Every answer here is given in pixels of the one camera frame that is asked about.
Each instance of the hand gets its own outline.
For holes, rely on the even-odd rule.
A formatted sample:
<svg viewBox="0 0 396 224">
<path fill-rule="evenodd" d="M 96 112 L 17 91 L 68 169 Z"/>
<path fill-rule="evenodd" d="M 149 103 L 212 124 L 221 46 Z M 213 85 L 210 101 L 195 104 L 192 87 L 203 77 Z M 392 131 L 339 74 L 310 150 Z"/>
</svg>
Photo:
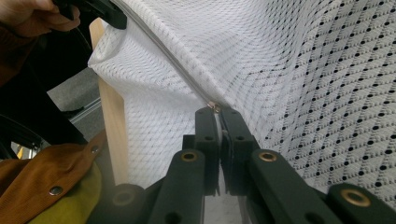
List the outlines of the hand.
<svg viewBox="0 0 396 224">
<path fill-rule="evenodd" d="M 73 14 L 73 21 L 62 16 L 52 0 L 0 0 L 0 22 L 24 37 L 72 30 L 80 24 L 78 8 L 73 7 Z"/>
</svg>

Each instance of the perforated fabric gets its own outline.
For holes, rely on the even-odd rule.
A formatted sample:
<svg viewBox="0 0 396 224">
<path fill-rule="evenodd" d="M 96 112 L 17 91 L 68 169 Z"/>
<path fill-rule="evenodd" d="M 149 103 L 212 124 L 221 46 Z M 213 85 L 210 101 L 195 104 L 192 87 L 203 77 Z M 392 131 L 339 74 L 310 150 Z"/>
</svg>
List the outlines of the perforated fabric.
<svg viewBox="0 0 396 224">
<path fill-rule="evenodd" d="M 355 184 L 396 208 L 395 1 L 123 3 L 198 89 L 241 112 L 261 147 L 280 152 L 306 183 L 324 192 Z M 205 104 L 128 22 L 126 31 L 107 28 L 90 67 L 125 100 L 129 178 L 147 187 Z"/>
</svg>

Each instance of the yellow fabric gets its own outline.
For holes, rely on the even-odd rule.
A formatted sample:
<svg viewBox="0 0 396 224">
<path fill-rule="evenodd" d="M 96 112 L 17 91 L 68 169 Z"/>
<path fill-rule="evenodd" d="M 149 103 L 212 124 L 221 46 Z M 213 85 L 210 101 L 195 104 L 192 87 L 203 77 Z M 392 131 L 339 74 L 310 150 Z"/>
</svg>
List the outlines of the yellow fabric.
<svg viewBox="0 0 396 224">
<path fill-rule="evenodd" d="M 31 224 L 83 224 L 99 201 L 102 176 L 93 163 L 90 171 L 61 200 L 39 214 Z"/>
</svg>

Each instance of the metal rivet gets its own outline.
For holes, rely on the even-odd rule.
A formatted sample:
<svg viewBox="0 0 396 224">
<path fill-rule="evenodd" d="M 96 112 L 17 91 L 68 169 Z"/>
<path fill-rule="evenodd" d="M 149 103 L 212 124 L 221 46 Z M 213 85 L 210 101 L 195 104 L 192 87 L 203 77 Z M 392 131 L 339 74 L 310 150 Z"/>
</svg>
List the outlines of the metal rivet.
<svg viewBox="0 0 396 224">
<path fill-rule="evenodd" d="M 262 161 L 276 161 L 276 155 L 271 152 L 262 152 L 259 157 Z"/>
<path fill-rule="evenodd" d="M 194 152 L 185 152 L 181 154 L 181 159 L 183 161 L 196 161 L 198 159 L 198 155 Z"/>
<path fill-rule="evenodd" d="M 98 151 L 99 151 L 99 146 L 94 146 L 94 147 L 91 148 L 91 152 L 92 153 L 96 153 Z"/>
<path fill-rule="evenodd" d="M 49 194 L 52 196 L 56 196 L 62 193 L 62 191 L 64 191 L 64 189 L 62 187 L 59 186 L 55 186 L 52 189 L 49 190 Z"/>
<path fill-rule="evenodd" d="M 349 202 L 359 207 L 368 207 L 371 202 L 366 195 L 356 189 L 342 189 L 341 196 Z"/>
</svg>

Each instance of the black clamp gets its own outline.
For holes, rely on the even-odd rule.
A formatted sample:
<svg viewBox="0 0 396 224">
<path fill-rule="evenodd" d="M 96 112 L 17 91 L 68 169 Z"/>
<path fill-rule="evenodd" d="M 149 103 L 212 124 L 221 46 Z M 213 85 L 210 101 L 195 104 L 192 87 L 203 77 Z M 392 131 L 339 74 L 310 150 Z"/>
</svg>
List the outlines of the black clamp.
<svg viewBox="0 0 396 224">
<path fill-rule="evenodd" d="M 227 191 L 242 199 L 238 201 L 244 223 L 396 220 L 395 211 L 366 189 L 339 184 L 326 195 L 309 187 L 279 153 L 260 149 L 236 110 L 222 108 L 214 114 L 202 108 L 195 120 L 195 135 L 184 136 L 183 148 L 175 154 L 166 176 L 147 189 L 130 187 L 134 200 L 125 198 L 125 190 L 114 190 L 113 201 L 129 203 L 123 206 L 121 219 L 120 203 L 107 203 L 103 212 L 96 213 L 101 223 L 201 224 L 205 196 L 215 195 L 219 188 L 219 165 Z"/>
<path fill-rule="evenodd" d="M 73 20 L 71 6 L 89 10 L 114 28 L 124 30 L 127 24 L 125 14 L 109 0 L 53 0 L 60 13 L 69 20 Z"/>
</svg>

